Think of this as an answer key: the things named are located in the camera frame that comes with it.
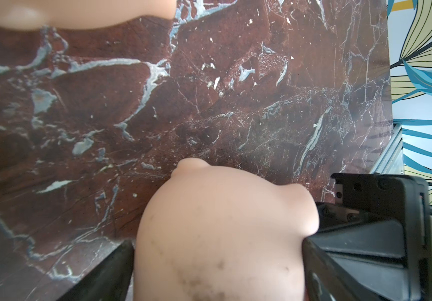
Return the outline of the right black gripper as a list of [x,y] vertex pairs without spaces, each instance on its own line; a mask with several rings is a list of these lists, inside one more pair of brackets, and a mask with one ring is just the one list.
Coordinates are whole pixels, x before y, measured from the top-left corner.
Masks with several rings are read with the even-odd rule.
[[336,300],[432,300],[432,205],[424,178],[335,173],[309,237],[333,260]]

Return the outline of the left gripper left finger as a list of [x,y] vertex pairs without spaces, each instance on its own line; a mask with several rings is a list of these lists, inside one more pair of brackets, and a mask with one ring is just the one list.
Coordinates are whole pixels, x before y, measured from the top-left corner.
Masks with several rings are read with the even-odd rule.
[[125,300],[133,275],[134,248],[125,240],[59,300]]

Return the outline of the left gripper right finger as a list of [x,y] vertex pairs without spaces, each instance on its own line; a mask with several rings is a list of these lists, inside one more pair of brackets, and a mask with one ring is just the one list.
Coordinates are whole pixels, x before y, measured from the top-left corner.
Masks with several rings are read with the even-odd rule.
[[335,267],[332,258],[310,238],[302,243],[304,277],[309,300],[336,300]]

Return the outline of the pink piggy bank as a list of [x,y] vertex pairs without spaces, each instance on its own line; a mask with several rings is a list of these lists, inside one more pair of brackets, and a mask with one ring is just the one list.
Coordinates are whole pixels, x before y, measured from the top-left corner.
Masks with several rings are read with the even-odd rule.
[[304,300],[311,193],[202,159],[181,160],[143,212],[135,300]]

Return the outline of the orange piggy bank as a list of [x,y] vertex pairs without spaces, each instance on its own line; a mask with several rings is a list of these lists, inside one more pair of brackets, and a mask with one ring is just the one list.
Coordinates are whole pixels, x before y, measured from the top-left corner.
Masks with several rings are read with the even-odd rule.
[[36,30],[52,26],[89,30],[117,25],[141,17],[171,20],[177,2],[162,1],[0,1],[0,27]]

